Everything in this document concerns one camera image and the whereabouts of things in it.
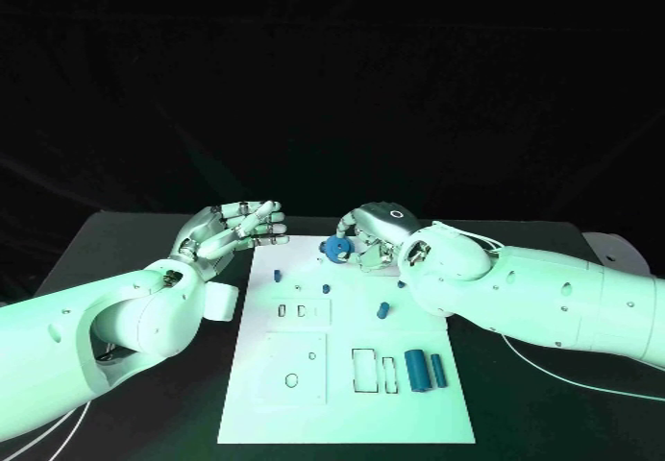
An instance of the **robotic hand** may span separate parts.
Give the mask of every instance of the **robotic hand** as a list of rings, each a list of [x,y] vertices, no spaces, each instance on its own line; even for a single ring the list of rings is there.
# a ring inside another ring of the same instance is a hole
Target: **robotic hand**
[[[344,232],[369,244],[353,253]],[[365,270],[396,264],[418,305],[539,346],[624,355],[665,366],[665,282],[575,257],[519,247],[434,221],[396,204],[342,218],[321,244],[331,262]]]
[[[288,242],[278,210],[275,202],[206,207],[167,259],[0,308],[0,441],[179,353],[202,317],[230,320],[238,290],[207,280],[235,251]],[[92,338],[117,346],[98,357]]]

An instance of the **dark table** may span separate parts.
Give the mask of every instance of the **dark table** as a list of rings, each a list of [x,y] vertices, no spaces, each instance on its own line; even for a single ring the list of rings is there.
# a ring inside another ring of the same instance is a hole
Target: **dark table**
[[[93,214],[55,265],[39,295],[141,269],[167,256],[174,235],[187,219],[187,215]],[[288,217],[288,234],[329,235],[336,222],[336,218]],[[506,245],[549,250],[597,262],[569,224],[444,222],[493,237]],[[251,260],[251,251],[238,254],[216,278],[241,288],[232,322],[203,320],[183,352],[92,401],[59,459],[564,461],[665,458],[665,402],[588,391],[546,376],[513,354],[497,334],[477,328],[458,316],[448,319],[448,334],[474,445],[218,445]],[[598,353],[557,351],[516,341],[513,344],[552,373],[594,386],[665,397],[665,373],[634,361]],[[18,459],[49,459],[79,413],[80,410]],[[44,429],[1,443],[0,458]]]

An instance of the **blue gear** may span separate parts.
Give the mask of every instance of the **blue gear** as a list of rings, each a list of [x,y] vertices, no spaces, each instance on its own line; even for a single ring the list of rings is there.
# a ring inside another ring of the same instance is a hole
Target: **blue gear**
[[[336,235],[331,235],[326,242],[321,244],[323,253],[329,257],[329,260],[334,264],[343,264],[346,261],[337,259],[340,253],[353,253],[353,242],[346,238],[337,238]]]

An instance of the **blue object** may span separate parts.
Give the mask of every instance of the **blue object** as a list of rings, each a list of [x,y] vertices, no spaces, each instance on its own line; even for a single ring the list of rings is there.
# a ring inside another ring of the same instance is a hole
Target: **blue object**
[[[445,382],[445,376],[443,374],[443,364],[440,363],[440,355],[437,353],[432,353],[431,359],[432,359],[434,377],[437,378],[437,386],[445,387],[447,382]]]
[[[326,242],[321,244],[323,253],[329,257],[329,260],[334,264],[343,264],[346,261],[337,259],[340,253],[353,253],[353,242],[346,238],[337,238],[336,235],[331,235]]]
[[[425,392],[432,388],[430,373],[427,371],[425,354],[422,350],[414,349],[404,353],[405,370],[408,371],[408,381],[412,392]]]
[[[385,316],[388,315],[388,309],[391,308],[391,305],[388,303],[381,303],[381,306],[378,307],[378,312],[376,312],[376,317],[379,319],[385,319]]]

